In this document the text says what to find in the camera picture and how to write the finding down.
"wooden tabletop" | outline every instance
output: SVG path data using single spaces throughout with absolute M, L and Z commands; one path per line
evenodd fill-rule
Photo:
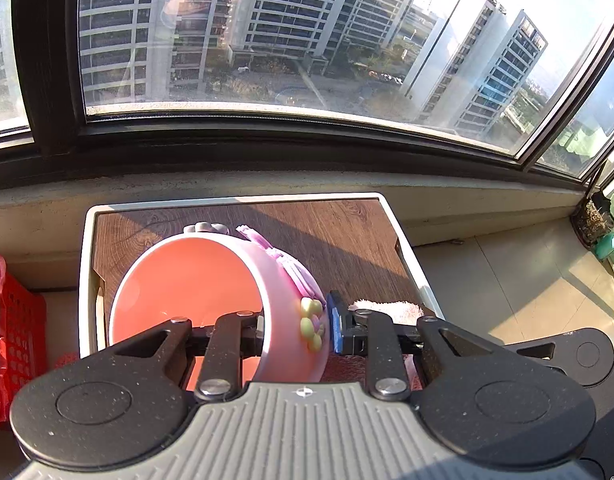
M 200 221 L 226 224 L 232 234 L 239 225 L 252 227 L 302 262 L 323 293 L 335 288 L 348 303 L 409 301 L 422 306 L 378 199 L 154 208 L 97 216 L 92 266 L 105 283 L 106 327 L 120 282 L 138 257 Z

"table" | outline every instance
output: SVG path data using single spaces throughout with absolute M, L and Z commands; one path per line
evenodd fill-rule
M 348 303 L 409 301 L 442 317 L 384 197 L 377 193 L 208 198 L 95 206 L 86 218 L 79 287 L 81 356 L 106 345 L 121 280 L 146 250 L 199 221 L 241 224 L 295 256 L 323 292 Z

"teal container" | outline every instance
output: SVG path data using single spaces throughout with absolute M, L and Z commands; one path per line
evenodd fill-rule
M 596 258 L 600 261 L 603 261 L 607 256 L 609 256 L 614 251 L 614 232 L 611 232 L 602 238 L 594 247 L 594 254 Z

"screw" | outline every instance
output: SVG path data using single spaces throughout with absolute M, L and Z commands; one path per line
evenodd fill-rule
M 225 379 L 208 379 L 200 383 L 198 389 L 207 397 L 217 397 L 229 392 L 231 384 Z
M 376 390 L 384 396 L 401 394 L 407 389 L 407 383 L 396 377 L 387 377 L 376 381 Z

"wall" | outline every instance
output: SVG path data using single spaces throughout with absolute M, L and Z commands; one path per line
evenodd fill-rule
M 145 174 L 0 191 L 0 253 L 28 287 L 76 286 L 85 213 L 93 205 L 217 196 L 377 191 L 414 245 L 567 216 L 571 190 L 376 173 Z

